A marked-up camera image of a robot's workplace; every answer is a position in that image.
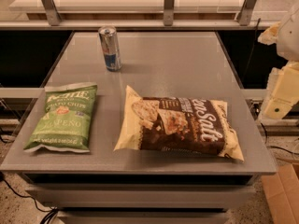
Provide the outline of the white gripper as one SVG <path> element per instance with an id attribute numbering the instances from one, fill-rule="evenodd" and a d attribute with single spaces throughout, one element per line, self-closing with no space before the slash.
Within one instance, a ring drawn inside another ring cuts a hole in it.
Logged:
<path id="1" fill-rule="evenodd" d="M 277 42 L 277 53 L 288 61 L 299 61 L 299 2 L 258 37 L 258 42 L 272 45 Z M 261 116 L 282 119 L 299 102 L 299 63 L 287 63 L 269 74 Z"/>

